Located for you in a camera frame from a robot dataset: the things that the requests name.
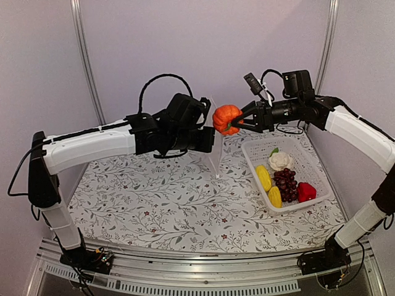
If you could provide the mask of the clear zip top bag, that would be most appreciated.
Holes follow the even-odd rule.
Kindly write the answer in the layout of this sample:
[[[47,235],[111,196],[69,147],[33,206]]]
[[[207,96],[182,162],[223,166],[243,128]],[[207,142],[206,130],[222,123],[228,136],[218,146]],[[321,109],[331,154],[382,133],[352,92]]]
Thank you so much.
[[[214,121],[212,119],[215,110],[217,109],[218,105],[214,101],[212,97],[208,97],[210,100],[211,106],[209,113],[207,115],[207,120],[205,123],[206,127],[213,127]],[[212,146],[211,153],[204,154],[202,156],[203,164],[209,169],[210,173],[214,175],[217,179],[221,175],[220,170],[220,163],[223,157],[223,143],[224,143],[224,135],[219,133],[216,129],[214,130],[214,144]]]

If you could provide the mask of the orange toy pumpkin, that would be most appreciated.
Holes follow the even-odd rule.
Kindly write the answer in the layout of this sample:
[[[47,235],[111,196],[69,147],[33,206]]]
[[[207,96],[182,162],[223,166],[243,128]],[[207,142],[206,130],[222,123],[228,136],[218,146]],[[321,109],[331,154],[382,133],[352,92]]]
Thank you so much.
[[[223,105],[217,108],[212,116],[213,126],[224,136],[237,134],[239,128],[233,127],[231,122],[242,114],[242,111],[235,105]]]

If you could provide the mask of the white plastic basket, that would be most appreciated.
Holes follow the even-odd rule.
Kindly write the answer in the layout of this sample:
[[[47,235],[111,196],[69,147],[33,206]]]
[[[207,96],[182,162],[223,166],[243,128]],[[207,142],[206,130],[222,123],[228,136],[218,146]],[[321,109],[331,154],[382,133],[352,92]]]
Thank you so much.
[[[324,174],[296,138],[245,142],[241,149],[270,216],[313,206],[331,196]]]

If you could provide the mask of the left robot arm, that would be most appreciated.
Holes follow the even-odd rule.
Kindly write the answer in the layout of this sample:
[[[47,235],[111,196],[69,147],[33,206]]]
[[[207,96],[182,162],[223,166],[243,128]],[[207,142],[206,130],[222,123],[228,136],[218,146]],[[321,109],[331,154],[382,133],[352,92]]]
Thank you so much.
[[[68,258],[79,268],[87,267],[92,256],[83,247],[83,237],[64,204],[57,175],[95,160],[141,155],[156,151],[158,158],[177,150],[209,153],[214,129],[205,125],[210,100],[176,94],[167,108],[154,115],[139,112],[109,125],[61,136],[36,133],[28,164],[28,199],[39,208],[57,236]]]

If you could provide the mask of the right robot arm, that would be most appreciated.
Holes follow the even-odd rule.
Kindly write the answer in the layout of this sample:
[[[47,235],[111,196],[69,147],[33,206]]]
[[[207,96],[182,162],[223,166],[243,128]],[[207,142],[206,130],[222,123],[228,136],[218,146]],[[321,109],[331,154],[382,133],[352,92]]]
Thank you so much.
[[[319,256],[325,269],[332,269],[343,259],[346,249],[380,221],[394,214],[394,139],[375,125],[356,115],[341,99],[315,93],[307,70],[284,72],[283,101],[251,102],[231,126],[262,133],[273,131],[278,123],[300,120],[333,134],[373,160],[386,177],[364,205],[325,244]]]

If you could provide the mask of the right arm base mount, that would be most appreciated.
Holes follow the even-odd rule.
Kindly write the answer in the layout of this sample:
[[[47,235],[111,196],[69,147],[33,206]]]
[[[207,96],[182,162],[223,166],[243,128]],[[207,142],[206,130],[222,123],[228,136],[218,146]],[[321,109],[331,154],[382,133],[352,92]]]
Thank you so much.
[[[331,236],[319,252],[304,252],[297,259],[297,266],[303,275],[319,273],[351,264],[347,248],[342,248]]]

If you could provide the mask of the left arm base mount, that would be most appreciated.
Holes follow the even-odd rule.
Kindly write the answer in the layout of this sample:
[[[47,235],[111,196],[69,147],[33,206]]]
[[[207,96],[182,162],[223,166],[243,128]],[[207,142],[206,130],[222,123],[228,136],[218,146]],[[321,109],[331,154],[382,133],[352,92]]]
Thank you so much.
[[[104,250],[103,247],[96,250],[87,249],[85,240],[79,228],[78,233],[81,242],[74,249],[67,250],[63,247],[61,242],[58,241],[62,251],[60,262],[76,269],[92,271],[100,274],[110,274],[114,260],[114,253],[110,250]]]

